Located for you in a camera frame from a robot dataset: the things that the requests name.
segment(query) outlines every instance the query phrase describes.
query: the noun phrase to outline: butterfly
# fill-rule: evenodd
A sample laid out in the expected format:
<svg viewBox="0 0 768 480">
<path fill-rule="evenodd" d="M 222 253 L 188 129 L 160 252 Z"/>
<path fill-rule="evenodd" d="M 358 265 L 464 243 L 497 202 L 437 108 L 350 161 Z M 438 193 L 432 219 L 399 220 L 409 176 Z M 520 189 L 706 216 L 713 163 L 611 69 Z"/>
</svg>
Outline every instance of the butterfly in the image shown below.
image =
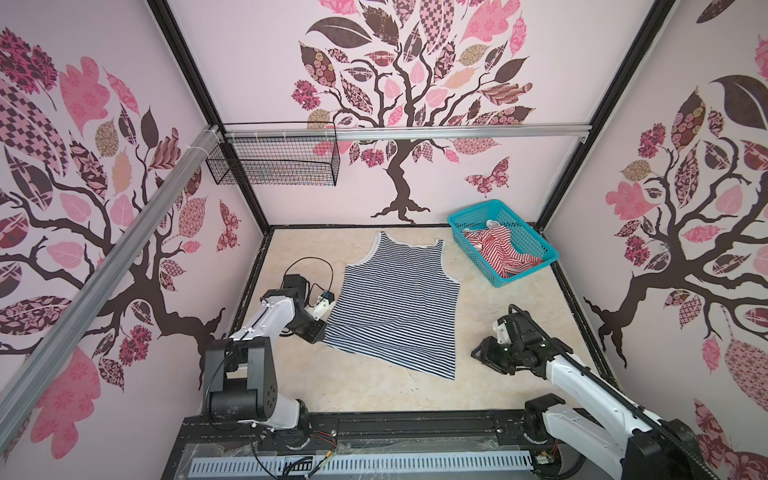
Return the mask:
<svg viewBox="0 0 768 480">
<path fill-rule="evenodd" d="M 509 175 L 505 173 L 507 169 L 509 169 L 509 157 L 498 162 L 487 177 L 485 175 L 470 175 L 464 180 L 468 181 L 470 185 L 475 185 L 478 188 L 478 192 L 488 197 L 487 193 L 493 190 L 494 184 L 496 187 L 509 187 L 507 185 Z"/>
<path fill-rule="evenodd" d="M 237 242 L 237 233 L 235 230 L 240 225 L 240 221 L 237 219 L 237 215 L 230 213 L 230 208 L 219 200 L 219 209 L 221 210 L 221 219 L 224 220 L 224 232 L 219 236 L 219 241 L 216 243 L 216 251 L 220 252 L 225 248 L 234 248 L 239 243 Z"/>
</svg>

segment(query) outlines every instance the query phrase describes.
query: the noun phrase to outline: wallpaper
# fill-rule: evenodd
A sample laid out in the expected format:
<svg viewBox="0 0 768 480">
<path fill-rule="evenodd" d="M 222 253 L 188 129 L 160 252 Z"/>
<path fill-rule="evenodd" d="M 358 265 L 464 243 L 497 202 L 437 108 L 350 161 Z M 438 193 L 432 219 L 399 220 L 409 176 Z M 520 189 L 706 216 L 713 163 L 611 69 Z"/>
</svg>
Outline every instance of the wallpaper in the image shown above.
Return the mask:
<svg viewBox="0 0 768 480">
<path fill-rule="evenodd" d="M 201 1 L 176 2 L 174 10 L 225 121 L 337 128 L 587 123 L 650 2 L 545 3 L 313 0 L 298 9 L 295 2 L 231 2 L 218 11 Z M 591 29 L 603 17 L 615 42 L 598 41 Z M 228 74 L 225 65 L 233 63 L 236 74 Z M 486 198 L 535 220 L 576 141 L 344 141 L 335 187 L 255 191 L 274 224 L 441 223 Z"/>
<path fill-rule="evenodd" d="M 734 479 L 768 478 L 766 15 L 680 6 L 548 231 L 627 394 Z"/>
<path fill-rule="evenodd" d="M 84 41 L 59 24 L 92 22 L 95 6 L 17 5 L 0 31 L 3 384 L 204 127 L 142 2 L 98 7 L 121 19 L 109 36 L 92 28 Z M 198 169 L 3 452 L 0 475 L 159 476 L 181 419 L 198 412 L 202 355 L 226 332 L 259 242 L 239 191 Z"/>
</svg>

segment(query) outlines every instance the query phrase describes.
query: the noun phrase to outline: clothes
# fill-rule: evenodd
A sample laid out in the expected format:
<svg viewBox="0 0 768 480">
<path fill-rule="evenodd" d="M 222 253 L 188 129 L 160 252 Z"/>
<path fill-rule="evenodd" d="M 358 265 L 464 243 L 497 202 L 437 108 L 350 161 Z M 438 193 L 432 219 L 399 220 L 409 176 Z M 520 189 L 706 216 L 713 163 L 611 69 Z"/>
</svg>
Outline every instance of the clothes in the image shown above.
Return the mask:
<svg viewBox="0 0 768 480">
<path fill-rule="evenodd" d="M 444 246 L 412 246 L 379 232 L 366 258 L 347 264 L 323 341 L 453 380 L 459 283 L 442 268 Z"/>
<path fill-rule="evenodd" d="M 488 220 L 484 230 L 464 230 L 464 237 L 480 252 L 501 278 L 509 278 L 537 266 L 543 260 L 518 252 L 511 242 L 511 231 L 499 222 Z"/>
</svg>

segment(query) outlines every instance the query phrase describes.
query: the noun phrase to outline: beige floor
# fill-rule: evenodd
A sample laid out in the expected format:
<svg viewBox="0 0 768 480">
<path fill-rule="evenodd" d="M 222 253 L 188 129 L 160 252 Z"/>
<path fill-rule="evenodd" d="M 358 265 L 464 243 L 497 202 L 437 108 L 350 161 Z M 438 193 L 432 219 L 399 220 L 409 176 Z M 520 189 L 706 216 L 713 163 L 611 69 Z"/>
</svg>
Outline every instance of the beige floor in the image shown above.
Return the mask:
<svg viewBox="0 0 768 480">
<path fill-rule="evenodd" d="M 246 321 L 258 310 L 259 297 L 279 288 L 285 269 L 295 260 L 314 256 L 333 265 L 332 291 L 338 296 L 344 266 L 361 260 L 381 229 L 308 229 L 275 231 Z M 526 400 L 554 392 L 573 400 L 546 380 L 529 372 L 503 376 L 470 357 L 493 334 L 491 322 L 507 312 L 509 303 L 528 310 L 551 336 L 574 349 L 594 368 L 557 280 L 544 268 L 502 288 L 494 288 L 454 242 L 449 228 L 388 228 L 392 238 L 410 244 L 445 239 L 447 274 L 461 282 L 456 309 L 456 380 L 414 372 L 380 359 L 345 353 L 324 343 L 310 345 L 293 336 L 273 346 L 280 393 L 302 399 L 311 412 L 398 410 L 519 409 Z M 310 282 L 326 286 L 328 266 L 304 260 L 292 268 Z M 318 293 L 315 288 L 313 297 Z"/>
</svg>

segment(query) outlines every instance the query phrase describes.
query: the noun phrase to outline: black cable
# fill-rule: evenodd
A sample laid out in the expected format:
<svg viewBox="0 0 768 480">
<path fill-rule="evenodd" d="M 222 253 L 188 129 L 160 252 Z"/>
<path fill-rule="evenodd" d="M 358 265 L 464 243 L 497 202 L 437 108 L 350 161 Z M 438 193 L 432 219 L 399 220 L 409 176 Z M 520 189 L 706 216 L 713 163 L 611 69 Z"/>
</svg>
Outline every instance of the black cable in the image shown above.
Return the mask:
<svg viewBox="0 0 768 480">
<path fill-rule="evenodd" d="M 688 460 L 695 464 L 701 471 L 704 473 L 707 477 L 711 478 L 711 480 L 720 480 L 720 477 L 718 477 L 715 472 L 712 471 L 712 469 L 704 463 L 704 460 L 701 459 L 699 455 L 697 455 L 695 452 L 691 451 L 685 444 L 683 444 L 678 437 L 676 437 L 672 432 L 667 430 L 666 427 L 661 425 L 660 423 L 653 420 L 648 415 L 645 415 L 643 413 L 643 409 L 636 407 L 632 404 L 632 402 L 629 402 L 627 399 L 624 398 L 623 395 L 621 395 L 619 392 L 613 389 L 613 387 L 609 386 L 602 378 L 596 376 L 593 374 L 589 367 L 581 365 L 579 362 L 574 360 L 574 358 L 570 355 L 568 355 L 568 352 L 566 352 L 560 345 L 558 345 L 556 342 L 552 340 L 552 337 L 550 337 L 532 318 L 531 315 L 521 309 L 519 306 L 510 303 L 509 305 L 509 313 L 512 314 L 512 309 L 515 309 L 523 315 L 530 323 L 533 325 L 533 327 L 541 334 L 542 337 L 544 337 L 547 342 L 558 352 L 558 355 L 562 356 L 568 363 L 570 363 L 576 370 L 578 370 L 582 375 L 587 376 L 590 380 L 597 383 L 600 388 L 605 390 L 608 395 L 612 396 L 617 402 L 619 402 L 624 408 L 632 412 L 632 415 L 638 417 L 643 423 L 648 425 L 651 430 L 656 432 L 659 436 L 667 440 L 669 443 L 672 444 L 672 446 L 678 450 L 680 450 L 687 458 Z"/>
</svg>

